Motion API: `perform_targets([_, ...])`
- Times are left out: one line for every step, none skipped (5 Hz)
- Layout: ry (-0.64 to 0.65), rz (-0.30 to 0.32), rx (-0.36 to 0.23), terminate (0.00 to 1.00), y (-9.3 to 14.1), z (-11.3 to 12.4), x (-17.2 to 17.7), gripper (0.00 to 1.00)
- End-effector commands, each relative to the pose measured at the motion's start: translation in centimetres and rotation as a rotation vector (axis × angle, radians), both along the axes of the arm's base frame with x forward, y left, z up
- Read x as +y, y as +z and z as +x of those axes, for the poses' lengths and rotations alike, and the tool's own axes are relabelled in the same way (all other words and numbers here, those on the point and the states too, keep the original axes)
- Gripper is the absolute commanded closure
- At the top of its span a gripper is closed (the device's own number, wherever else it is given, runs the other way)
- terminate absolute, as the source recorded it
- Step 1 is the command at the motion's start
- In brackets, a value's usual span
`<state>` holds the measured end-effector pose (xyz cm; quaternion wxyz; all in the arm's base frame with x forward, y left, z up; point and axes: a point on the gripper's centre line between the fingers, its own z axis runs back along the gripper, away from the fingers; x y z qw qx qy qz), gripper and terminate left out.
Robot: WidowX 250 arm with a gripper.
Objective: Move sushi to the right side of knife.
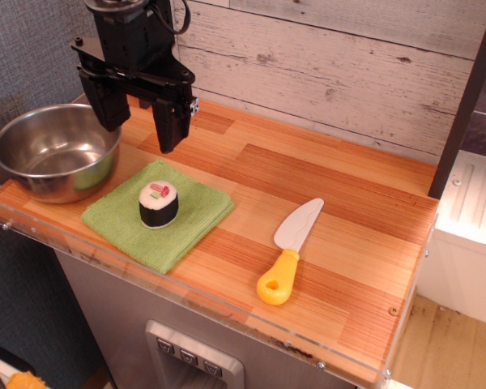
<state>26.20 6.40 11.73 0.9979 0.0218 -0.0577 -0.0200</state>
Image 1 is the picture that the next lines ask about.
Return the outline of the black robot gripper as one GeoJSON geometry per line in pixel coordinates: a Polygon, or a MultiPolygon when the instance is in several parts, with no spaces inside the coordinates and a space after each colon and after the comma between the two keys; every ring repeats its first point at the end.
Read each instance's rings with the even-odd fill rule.
{"type": "Polygon", "coordinates": [[[173,56],[191,11],[180,28],[169,1],[87,1],[98,36],[77,37],[83,91],[99,121],[112,132],[130,118],[126,95],[152,106],[160,151],[170,153],[190,132],[196,112],[194,74],[173,56]]]}

